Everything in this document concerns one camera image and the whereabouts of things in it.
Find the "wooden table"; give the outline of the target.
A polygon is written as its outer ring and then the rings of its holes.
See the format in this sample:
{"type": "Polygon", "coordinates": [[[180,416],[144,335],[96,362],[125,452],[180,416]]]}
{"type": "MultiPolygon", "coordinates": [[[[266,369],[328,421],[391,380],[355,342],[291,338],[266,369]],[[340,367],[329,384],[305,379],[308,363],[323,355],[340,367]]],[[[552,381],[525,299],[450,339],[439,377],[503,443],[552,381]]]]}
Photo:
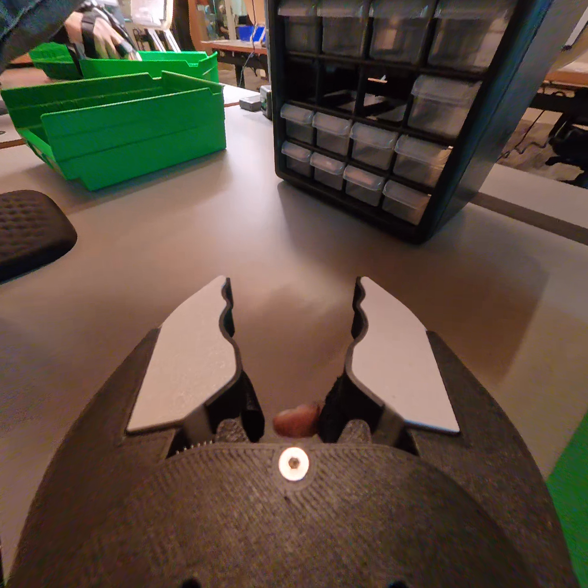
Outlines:
{"type": "Polygon", "coordinates": [[[246,88],[245,69],[262,70],[263,82],[269,83],[268,48],[263,42],[244,40],[203,40],[202,50],[207,53],[217,53],[218,64],[231,65],[235,69],[236,86],[246,88]]]}

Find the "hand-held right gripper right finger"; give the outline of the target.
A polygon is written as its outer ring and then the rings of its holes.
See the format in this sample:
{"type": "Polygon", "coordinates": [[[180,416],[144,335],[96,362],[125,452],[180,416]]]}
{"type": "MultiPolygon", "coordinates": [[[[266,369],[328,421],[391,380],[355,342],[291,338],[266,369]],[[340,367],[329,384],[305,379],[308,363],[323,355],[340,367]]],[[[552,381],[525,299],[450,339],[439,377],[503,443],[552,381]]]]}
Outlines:
{"type": "Polygon", "coordinates": [[[319,437],[336,443],[351,421],[376,443],[395,445],[408,428],[455,436],[458,420],[421,321],[366,276],[355,283],[352,342],[327,394],[319,437]]]}

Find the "metal chair frame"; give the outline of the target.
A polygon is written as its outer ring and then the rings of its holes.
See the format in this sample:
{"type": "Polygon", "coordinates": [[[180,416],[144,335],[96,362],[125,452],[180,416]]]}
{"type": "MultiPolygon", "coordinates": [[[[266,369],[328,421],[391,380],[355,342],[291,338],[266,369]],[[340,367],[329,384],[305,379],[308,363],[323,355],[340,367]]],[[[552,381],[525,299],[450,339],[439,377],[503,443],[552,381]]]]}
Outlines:
{"type": "Polygon", "coordinates": [[[132,33],[140,51],[181,52],[180,45],[171,30],[162,31],[133,25],[132,33]]]}

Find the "green plastic bin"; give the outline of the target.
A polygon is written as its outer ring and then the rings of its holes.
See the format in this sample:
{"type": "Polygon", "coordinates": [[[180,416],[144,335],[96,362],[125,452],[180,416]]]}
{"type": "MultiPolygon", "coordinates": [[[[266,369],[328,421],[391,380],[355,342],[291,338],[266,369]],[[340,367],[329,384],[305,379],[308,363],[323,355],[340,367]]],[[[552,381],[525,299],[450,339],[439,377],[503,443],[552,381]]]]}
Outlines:
{"type": "Polygon", "coordinates": [[[580,587],[587,587],[587,415],[547,480],[580,587]]]}
{"type": "Polygon", "coordinates": [[[24,86],[2,99],[37,157],[88,190],[226,149],[224,86],[180,73],[24,86]]]}
{"type": "Polygon", "coordinates": [[[161,77],[163,71],[217,83],[217,54],[205,52],[139,51],[140,61],[127,59],[80,59],[75,61],[66,45],[43,43],[30,51],[35,68],[45,72],[53,80],[72,81],[98,77],[118,77],[148,73],[152,78],[161,77]]]}

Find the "black textured pad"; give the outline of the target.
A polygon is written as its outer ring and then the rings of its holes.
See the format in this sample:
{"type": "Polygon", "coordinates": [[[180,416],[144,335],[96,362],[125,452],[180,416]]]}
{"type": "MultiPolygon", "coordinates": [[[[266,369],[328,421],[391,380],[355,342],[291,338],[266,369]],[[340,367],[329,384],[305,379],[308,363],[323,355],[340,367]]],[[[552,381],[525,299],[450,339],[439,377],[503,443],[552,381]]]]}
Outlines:
{"type": "Polygon", "coordinates": [[[67,254],[77,232],[59,206],[36,190],[1,194],[1,283],[67,254]]]}

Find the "person's left forearm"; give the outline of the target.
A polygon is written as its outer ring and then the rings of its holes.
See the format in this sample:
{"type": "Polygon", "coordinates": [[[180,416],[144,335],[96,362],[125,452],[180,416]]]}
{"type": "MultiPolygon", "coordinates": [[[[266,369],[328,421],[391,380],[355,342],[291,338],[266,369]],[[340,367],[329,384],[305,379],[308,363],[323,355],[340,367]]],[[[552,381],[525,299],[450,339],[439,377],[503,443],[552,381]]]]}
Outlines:
{"type": "Polygon", "coordinates": [[[18,57],[50,41],[82,1],[1,1],[1,73],[18,57]]]}

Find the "black drawer cabinet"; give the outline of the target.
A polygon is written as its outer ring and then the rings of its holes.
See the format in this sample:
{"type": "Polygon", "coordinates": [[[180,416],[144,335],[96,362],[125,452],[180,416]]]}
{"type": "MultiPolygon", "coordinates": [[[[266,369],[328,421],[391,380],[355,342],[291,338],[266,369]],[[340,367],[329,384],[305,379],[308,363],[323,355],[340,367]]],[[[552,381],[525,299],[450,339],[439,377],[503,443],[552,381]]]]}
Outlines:
{"type": "Polygon", "coordinates": [[[284,88],[282,57],[278,53],[282,50],[282,42],[275,42],[279,31],[275,22],[277,1],[269,1],[269,54],[278,177],[402,240],[412,243],[428,240],[478,193],[540,86],[550,61],[559,52],[572,20],[587,7],[587,1],[516,2],[458,145],[452,151],[422,220],[413,226],[353,198],[339,197],[336,192],[293,175],[285,168],[281,154],[283,126],[279,115],[284,88]]]}

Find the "black office chair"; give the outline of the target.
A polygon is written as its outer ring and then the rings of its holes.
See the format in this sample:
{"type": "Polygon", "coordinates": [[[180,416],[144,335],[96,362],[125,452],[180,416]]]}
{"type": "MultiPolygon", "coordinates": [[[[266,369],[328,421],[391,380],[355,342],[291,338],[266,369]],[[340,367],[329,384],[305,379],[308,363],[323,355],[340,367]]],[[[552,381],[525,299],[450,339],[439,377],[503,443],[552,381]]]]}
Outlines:
{"type": "Polygon", "coordinates": [[[548,136],[554,156],[546,166],[566,164],[578,167],[582,172],[566,183],[587,189],[587,114],[562,114],[548,136]]]}

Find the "person's right hand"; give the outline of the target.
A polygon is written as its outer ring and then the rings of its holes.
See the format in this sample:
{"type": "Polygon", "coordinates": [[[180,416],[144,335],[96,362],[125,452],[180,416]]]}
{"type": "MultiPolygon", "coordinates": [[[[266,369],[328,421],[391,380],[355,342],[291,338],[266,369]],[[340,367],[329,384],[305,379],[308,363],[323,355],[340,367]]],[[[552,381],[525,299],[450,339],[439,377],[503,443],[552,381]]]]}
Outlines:
{"type": "Polygon", "coordinates": [[[273,429],[281,437],[313,437],[318,433],[322,408],[320,403],[313,402],[283,410],[273,418],[273,429]]]}

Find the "set of clear plastic drawers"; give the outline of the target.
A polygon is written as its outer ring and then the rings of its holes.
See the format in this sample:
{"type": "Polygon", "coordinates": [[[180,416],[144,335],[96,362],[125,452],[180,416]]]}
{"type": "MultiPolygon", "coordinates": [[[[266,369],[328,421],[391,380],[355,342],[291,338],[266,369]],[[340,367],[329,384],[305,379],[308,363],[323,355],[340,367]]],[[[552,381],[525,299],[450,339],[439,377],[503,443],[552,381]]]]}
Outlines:
{"type": "Polygon", "coordinates": [[[278,1],[293,175],[417,226],[516,1],[278,1]]]}

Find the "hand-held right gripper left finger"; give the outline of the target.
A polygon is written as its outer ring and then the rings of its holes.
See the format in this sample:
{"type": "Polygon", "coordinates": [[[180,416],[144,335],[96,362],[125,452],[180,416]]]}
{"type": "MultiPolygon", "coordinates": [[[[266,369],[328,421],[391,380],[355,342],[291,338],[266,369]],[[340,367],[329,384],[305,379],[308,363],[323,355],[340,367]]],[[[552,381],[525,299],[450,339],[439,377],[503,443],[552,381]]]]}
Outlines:
{"type": "Polygon", "coordinates": [[[220,424],[240,422],[257,442],[265,417],[234,341],[230,278],[218,276],[159,327],[126,432],[178,429],[188,445],[215,440],[220,424]]]}

